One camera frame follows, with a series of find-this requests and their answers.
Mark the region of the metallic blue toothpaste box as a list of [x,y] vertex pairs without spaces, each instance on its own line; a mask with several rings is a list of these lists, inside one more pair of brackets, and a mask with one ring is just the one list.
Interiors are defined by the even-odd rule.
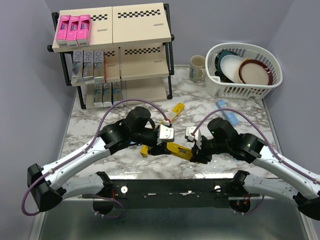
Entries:
[[95,108],[103,107],[103,86],[102,85],[94,86],[93,105]]
[[112,106],[112,84],[110,82],[102,87],[102,104],[104,108]]
[[115,81],[112,83],[112,103],[115,105],[122,100],[122,84],[120,81]]

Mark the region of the dark teal bowl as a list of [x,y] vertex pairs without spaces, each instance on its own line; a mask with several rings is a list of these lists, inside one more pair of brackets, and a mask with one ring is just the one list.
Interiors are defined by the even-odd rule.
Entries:
[[214,60],[214,65],[216,70],[221,74],[222,73],[222,69],[221,69],[221,61],[222,58],[224,58],[225,56],[229,56],[229,55],[233,55],[233,56],[240,56],[239,54],[233,52],[233,51],[229,51],[229,50],[222,50],[220,53],[217,54],[217,56],[215,57]]

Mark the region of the black base bar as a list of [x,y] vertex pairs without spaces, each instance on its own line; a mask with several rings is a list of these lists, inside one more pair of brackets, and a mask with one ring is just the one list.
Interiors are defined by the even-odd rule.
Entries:
[[230,200],[258,194],[232,186],[231,178],[113,179],[100,196],[115,197],[127,209],[229,208]]

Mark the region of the pink toothpaste box long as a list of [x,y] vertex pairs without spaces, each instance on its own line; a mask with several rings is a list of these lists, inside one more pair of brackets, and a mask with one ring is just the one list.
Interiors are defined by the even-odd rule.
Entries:
[[77,33],[79,26],[79,16],[71,16],[67,28],[66,44],[69,48],[78,47]]

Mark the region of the light blue box far right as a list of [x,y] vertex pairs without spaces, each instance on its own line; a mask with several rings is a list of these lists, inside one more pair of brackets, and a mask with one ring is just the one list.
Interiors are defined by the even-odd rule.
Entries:
[[[218,109],[227,109],[228,108],[227,103],[223,100],[217,101],[216,106]],[[226,118],[226,120],[229,121],[232,126],[236,126],[240,122],[232,111],[223,110],[222,113],[223,113],[224,117]]]

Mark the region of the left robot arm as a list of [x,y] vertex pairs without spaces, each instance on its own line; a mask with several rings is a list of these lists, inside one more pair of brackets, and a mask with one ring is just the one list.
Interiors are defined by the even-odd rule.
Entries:
[[44,166],[37,163],[29,166],[25,195],[32,195],[39,212],[51,210],[62,200],[78,195],[107,197],[111,181],[106,173],[97,172],[76,180],[72,177],[93,163],[128,148],[131,143],[162,149],[174,140],[175,131],[170,120],[155,126],[150,111],[137,106],[125,118],[99,127],[89,142],[69,155]]

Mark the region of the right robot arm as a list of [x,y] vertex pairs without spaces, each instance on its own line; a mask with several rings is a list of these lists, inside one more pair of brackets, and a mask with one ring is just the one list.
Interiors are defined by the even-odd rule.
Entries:
[[194,142],[192,162],[207,164],[213,155],[228,154],[236,160],[263,168],[277,178],[264,179],[239,170],[230,183],[230,191],[236,196],[247,192],[287,201],[307,217],[320,219],[319,174],[274,151],[265,140],[251,133],[238,133],[220,117],[211,120],[207,128],[212,139],[203,136],[195,126],[187,127],[185,131],[185,138]]

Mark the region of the white plate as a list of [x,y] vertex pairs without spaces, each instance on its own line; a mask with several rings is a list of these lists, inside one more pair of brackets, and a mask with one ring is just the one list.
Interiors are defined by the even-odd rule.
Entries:
[[224,76],[235,84],[241,84],[239,69],[245,59],[237,55],[226,55],[220,61],[220,69]]

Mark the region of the red rimmed plate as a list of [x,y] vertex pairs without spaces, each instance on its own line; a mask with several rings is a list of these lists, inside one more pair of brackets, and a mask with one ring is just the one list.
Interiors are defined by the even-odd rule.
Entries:
[[246,59],[239,67],[238,76],[244,84],[269,86],[273,83],[269,67],[255,59]]

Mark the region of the red metallic toothpaste box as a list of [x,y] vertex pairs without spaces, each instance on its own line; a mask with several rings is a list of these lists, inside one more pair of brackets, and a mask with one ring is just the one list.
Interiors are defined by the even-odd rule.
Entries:
[[84,66],[84,51],[76,50],[72,55],[72,76],[71,85],[79,86],[84,83],[83,66]]

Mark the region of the yellow toothpaste box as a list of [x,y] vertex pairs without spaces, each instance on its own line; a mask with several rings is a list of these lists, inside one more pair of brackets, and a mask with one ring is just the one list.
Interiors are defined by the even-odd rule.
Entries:
[[184,147],[174,142],[168,142],[166,144],[166,148],[173,156],[187,161],[190,161],[193,156],[192,150],[190,148]]
[[177,116],[179,114],[182,113],[182,111],[184,110],[185,108],[185,105],[181,102],[179,102],[170,112],[169,114],[167,115],[167,117],[173,121],[175,118],[177,118]]
[[147,145],[142,145],[141,150],[140,150],[140,154],[143,158],[147,158],[149,153],[149,147]]

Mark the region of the beige three-tier shelf rack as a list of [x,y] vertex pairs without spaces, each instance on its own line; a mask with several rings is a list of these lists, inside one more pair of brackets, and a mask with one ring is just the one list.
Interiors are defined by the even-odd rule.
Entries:
[[[90,15],[88,46],[59,47],[56,30],[60,16]],[[121,82],[122,100],[135,98],[150,102],[173,97],[171,77],[174,75],[170,7],[167,3],[148,3],[60,10],[52,13],[55,35],[47,46],[60,55],[64,80],[72,86],[73,52],[103,51],[105,83]],[[82,109],[95,109],[93,79],[77,88]]]

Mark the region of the pink toothpaste box diagonal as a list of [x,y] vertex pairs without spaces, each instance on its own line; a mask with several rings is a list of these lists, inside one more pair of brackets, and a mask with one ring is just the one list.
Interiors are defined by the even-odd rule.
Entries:
[[61,47],[67,47],[67,33],[68,26],[71,16],[70,15],[61,15],[58,21],[55,42]]

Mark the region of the cream ceramic mug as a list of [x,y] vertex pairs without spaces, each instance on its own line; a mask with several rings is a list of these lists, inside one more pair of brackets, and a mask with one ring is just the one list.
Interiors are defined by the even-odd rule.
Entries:
[[194,55],[190,58],[189,79],[196,83],[204,81],[207,73],[205,69],[206,59],[201,55]]

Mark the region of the silver foil toothpaste box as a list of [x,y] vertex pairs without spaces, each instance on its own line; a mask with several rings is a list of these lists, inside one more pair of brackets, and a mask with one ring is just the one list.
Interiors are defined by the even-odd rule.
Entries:
[[89,84],[94,80],[94,51],[85,50],[83,53],[83,81]]

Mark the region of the white plastic dish basket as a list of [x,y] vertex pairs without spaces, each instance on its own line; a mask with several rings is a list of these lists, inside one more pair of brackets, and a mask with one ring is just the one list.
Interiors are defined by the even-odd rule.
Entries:
[[[271,71],[272,81],[270,85],[257,85],[245,83],[223,82],[217,71],[215,59],[223,50],[231,51],[240,57],[250,60],[257,60],[265,64]],[[227,42],[213,46],[205,57],[205,83],[209,95],[220,98],[232,99],[263,99],[274,88],[278,87],[283,81],[283,72],[279,61],[267,49],[258,45],[242,42]]]

